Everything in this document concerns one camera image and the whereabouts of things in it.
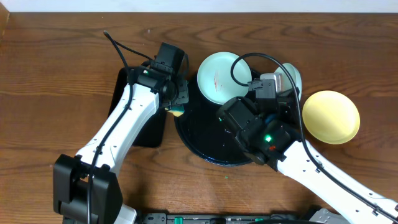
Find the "green yellow sponge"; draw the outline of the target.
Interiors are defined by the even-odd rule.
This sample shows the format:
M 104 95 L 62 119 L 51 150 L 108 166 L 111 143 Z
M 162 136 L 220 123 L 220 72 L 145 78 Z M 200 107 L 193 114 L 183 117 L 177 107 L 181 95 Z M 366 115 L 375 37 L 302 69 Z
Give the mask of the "green yellow sponge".
M 171 114 L 173 114 L 175 117 L 179 117 L 184 114 L 185 108 L 183 105 L 179 106 L 173 106 L 173 107 L 167 107 L 165 110 Z

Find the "yellow plate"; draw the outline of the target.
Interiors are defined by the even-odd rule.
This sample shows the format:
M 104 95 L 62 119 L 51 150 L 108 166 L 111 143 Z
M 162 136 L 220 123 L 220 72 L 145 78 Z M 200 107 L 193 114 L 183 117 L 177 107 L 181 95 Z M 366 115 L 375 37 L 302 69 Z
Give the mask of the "yellow plate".
M 303 105 L 302 118 L 308 132 L 328 144 L 352 140 L 361 124 L 356 105 L 347 96 L 331 90 L 311 95 Z

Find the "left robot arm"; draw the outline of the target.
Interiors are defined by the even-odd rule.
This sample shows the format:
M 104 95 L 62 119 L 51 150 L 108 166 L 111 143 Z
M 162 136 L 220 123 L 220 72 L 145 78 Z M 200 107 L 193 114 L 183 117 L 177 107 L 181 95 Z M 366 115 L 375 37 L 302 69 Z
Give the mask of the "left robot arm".
M 63 223 L 134 223 L 118 175 L 141 129 L 158 110 L 188 102 L 187 54 L 162 43 L 153 60 L 126 66 L 126 85 L 100 130 L 75 156 L 59 156 L 53 167 L 53 209 Z

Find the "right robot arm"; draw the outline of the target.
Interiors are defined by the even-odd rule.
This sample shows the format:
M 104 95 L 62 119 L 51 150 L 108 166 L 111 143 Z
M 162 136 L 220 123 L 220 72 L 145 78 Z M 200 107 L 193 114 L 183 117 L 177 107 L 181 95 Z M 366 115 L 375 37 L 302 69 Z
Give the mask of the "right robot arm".
M 305 140 L 303 130 L 261 111 L 279 97 L 234 97 L 216 113 L 244 155 L 296 180 L 333 207 L 349 223 L 397 223 L 397 202 L 379 195 L 324 158 Z

